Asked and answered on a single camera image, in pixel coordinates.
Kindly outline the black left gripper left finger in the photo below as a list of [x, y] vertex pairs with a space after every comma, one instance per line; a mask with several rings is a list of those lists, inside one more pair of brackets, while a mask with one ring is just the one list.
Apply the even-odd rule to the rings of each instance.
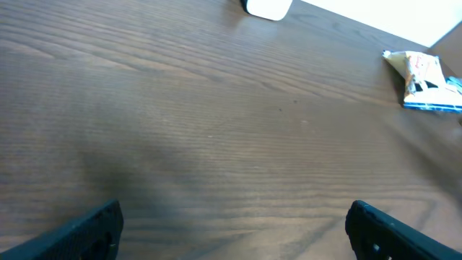
[[2, 260], [115, 260], [123, 230], [123, 214], [113, 199], [1, 253]]

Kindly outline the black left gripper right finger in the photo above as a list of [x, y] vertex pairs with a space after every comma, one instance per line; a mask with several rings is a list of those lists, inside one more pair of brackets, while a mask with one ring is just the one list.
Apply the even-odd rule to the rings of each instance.
[[461, 260], [461, 252], [361, 200], [352, 203], [345, 231], [357, 260]]

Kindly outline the yellow wet wipes bag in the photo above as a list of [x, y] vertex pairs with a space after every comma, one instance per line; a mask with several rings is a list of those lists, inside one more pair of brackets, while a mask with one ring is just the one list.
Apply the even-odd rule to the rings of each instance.
[[461, 112], [461, 93], [446, 83], [440, 59], [416, 51], [387, 51], [382, 57], [405, 79], [403, 107]]

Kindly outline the blue mouthwash bottle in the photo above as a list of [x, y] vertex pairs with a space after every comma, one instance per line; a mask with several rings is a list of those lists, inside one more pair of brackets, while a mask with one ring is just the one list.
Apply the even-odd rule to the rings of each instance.
[[461, 78], [448, 77], [446, 79], [446, 83], [448, 85], [454, 86], [457, 89], [457, 91], [462, 94], [462, 81], [461, 81]]

